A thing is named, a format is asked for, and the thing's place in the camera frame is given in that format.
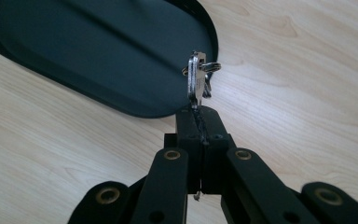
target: wood grain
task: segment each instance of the wood grain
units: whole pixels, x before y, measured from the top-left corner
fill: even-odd
[[[200,1],[215,24],[216,109],[289,187],[358,200],[358,1]],[[0,56],[0,223],[66,223],[94,185],[147,174],[174,117],[121,114]],[[187,223],[225,223],[219,197]]]

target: bunch of keys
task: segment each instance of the bunch of keys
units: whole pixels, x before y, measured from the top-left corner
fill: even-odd
[[[188,76],[187,97],[193,109],[199,109],[202,97],[211,98],[211,83],[209,73],[220,70],[220,63],[206,63],[206,55],[193,51],[188,60],[188,66],[182,70]]]

